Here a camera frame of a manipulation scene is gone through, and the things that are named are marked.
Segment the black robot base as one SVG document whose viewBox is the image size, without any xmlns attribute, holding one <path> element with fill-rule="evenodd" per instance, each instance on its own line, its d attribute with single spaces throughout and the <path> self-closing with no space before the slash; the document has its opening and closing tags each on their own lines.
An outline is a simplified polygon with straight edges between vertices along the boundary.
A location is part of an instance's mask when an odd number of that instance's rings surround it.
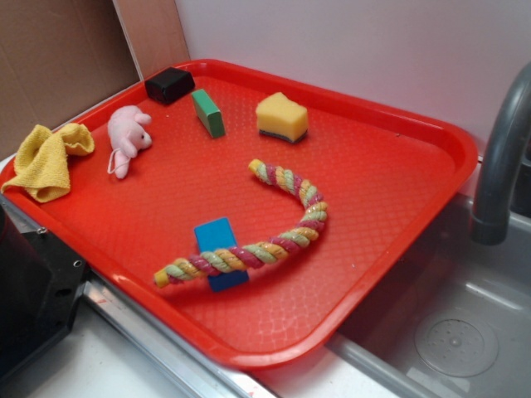
<svg viewBox="0 0 531 398">
<path fill-rule="evenodd" d="M 1 380 L 73 328 L 88 266 L 50 231 L 18 230 L 1 210 Z"/>
</svg>

